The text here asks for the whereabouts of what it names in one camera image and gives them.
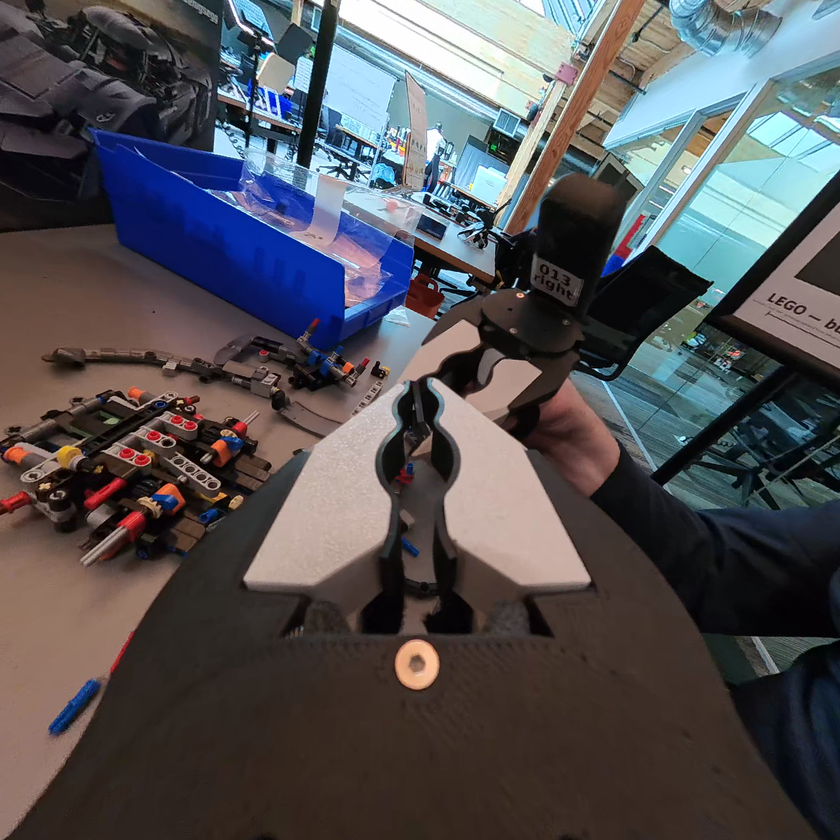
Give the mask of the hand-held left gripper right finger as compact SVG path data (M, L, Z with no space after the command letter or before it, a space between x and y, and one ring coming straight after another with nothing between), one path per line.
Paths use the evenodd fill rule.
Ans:
M552 634L537 600L592 578L528 450L439 379L423 383L434 505L431 634Z

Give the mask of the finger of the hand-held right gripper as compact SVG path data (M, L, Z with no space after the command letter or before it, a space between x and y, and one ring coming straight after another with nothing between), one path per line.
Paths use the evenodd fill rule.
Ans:
M482 350L477 372L469 374L461 398L491 422L503 422L513 401L541 374L528 360L513 360L498 350Z
M477 382L483 353L477 326L458 321L424 341L402 372L401 383L437 378L453 389L467 389Z

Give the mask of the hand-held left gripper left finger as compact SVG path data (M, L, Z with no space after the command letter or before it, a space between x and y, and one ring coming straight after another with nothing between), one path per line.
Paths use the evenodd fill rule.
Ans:
M362 629L398 634L405 573L393 480L406 463L410 381L316 443L245 577L251 592L303 596L357 613Z

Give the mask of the person's right forearm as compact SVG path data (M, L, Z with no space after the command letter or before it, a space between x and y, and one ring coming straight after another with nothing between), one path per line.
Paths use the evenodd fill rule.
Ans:
M591 496L646 553L699 630L838 637L839 502L690 509L619 448Z

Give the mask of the blue lego suspension assembly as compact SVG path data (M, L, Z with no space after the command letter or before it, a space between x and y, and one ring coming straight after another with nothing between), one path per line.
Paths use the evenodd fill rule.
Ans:
M329 353L317 349L311 339L319 324L320 319L315 318L306 331L297 338L298 361L291 369L289 384L294 389L304 388L310 392L341 383L348 387L355 387L369 365L370 359L364 358L362 362L352 364L343 357L342 346Z

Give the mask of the blue lego pin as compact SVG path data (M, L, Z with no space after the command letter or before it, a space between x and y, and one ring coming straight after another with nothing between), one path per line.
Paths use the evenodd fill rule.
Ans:
M98 696L102 687L102 679L88 679L49 724L47 731L50 737L55 738L66 732Z

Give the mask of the red basket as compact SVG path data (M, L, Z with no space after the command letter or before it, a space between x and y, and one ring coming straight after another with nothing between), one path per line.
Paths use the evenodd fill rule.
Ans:
M428 319L435 320L445 301L436 279L419 272L411 279L404 306Z

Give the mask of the black office chair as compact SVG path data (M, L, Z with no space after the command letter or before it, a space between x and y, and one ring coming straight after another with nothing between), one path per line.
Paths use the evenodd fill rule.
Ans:
M484 293L506 288L528 292L531 288L530 277L537 231L535 227L532 227L522 233L511 235L497 228L497 216L510 203L511 199L508 199L492 211L489 209L478 211L479 222L458 232L459 238L478 249L486 249L489 242L496 244L493 278L488 281L477 281Z

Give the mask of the wooden desk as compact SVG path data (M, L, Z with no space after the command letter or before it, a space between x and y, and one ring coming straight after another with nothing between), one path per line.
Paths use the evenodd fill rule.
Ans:
M451 270L460 271L489 285L496 278L495 246L477 248L459 236L461 228L444 219L426 205L401 194L369 190L357 184L346 185L343 209L388 235L401 239L422 253L425 261L435 258ZM444 225L442 238L436 238L418 225L422 216Z

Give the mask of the black monitor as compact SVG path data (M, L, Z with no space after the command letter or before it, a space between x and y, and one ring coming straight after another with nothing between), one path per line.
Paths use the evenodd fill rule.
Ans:
M611 382L642 344L711 288L657 247L604 276L587 311L576 370Z

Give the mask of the empty clear plastic bags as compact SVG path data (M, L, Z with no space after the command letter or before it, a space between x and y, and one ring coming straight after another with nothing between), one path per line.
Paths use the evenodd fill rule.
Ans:
M376 190L249 150L235 185L209 192L336 261L346 308L389 285L411 283L422 211L401 191Z

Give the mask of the blue plastic bin with label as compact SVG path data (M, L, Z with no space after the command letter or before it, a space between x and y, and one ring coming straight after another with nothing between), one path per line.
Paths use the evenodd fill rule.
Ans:
M341 344L403 304L413 246L267 164L94 129L119 242L290 336Z

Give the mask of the black pole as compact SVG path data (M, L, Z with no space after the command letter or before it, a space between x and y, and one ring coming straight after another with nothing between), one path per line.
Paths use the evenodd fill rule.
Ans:
M310 168L312 162L314 142L319 127L322 100L326 89L333 41L339 18L340 1L323 2L318 37L312 60L306 107L303 113L301 132L298 140L297 164L305 170Z

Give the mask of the wooden post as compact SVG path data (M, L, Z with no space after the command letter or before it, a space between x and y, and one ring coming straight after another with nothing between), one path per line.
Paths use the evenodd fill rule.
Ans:
M519 234L527 226L607 72L625 46L644 4L644 1L621 1L614 4L518 203L511 212L506 225L507 233Z

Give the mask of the silver air duct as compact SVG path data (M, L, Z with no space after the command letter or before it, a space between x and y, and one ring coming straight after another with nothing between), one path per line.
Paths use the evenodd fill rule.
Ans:
M769 44L783 19L762 7L728 11L714 1L670 1L668 9L679 39L709 57L755 56Z

